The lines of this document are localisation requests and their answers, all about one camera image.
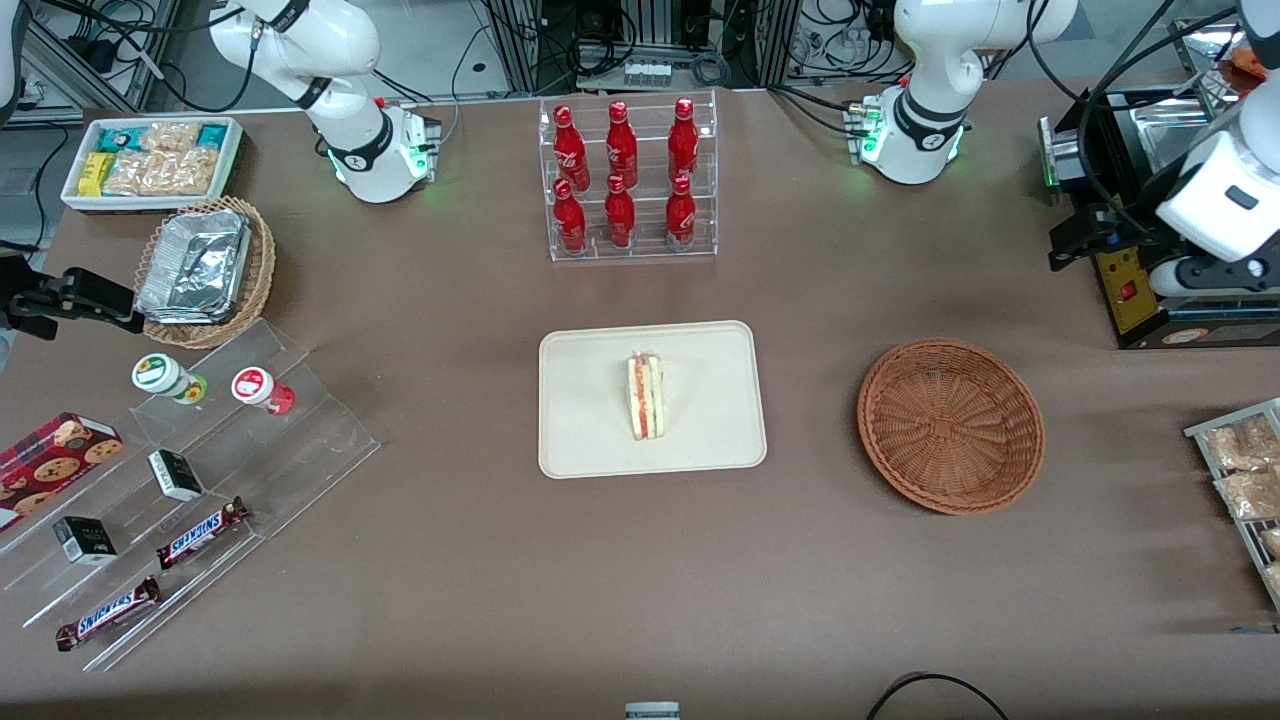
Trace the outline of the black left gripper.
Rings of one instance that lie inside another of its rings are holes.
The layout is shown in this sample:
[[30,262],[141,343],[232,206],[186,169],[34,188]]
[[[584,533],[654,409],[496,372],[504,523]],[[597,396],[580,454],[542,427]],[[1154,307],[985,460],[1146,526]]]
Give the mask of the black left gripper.
[[1187,242],[1164,225],[1143,225],[1151,217],[1125,215],[1106,205],[1076,211],[1050,231],[1048,264],[1061,272],[1084,258],[1133,251],[1142,266],[1184,258]]

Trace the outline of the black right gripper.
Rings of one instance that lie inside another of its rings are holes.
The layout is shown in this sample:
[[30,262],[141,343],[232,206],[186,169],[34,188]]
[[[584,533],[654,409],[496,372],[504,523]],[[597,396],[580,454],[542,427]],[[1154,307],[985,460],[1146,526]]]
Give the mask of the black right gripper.
[[1,309],[9,329],[52,341],[58,320],[50,313],[60,306],[72,319],[104,322],[132,334],[145,329],[131,288],[84,268],[68,268],[60,279],[33,270],[23,255],[1,256]]

